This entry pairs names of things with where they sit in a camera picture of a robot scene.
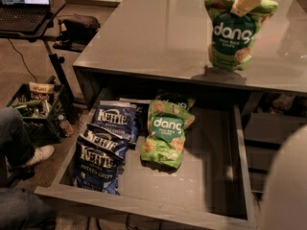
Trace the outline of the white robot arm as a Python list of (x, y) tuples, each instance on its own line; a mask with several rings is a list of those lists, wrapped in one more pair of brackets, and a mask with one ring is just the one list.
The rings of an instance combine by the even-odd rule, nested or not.
[(307, 229), (307, 127), (282, 144), (272, 161), (257, 230)]

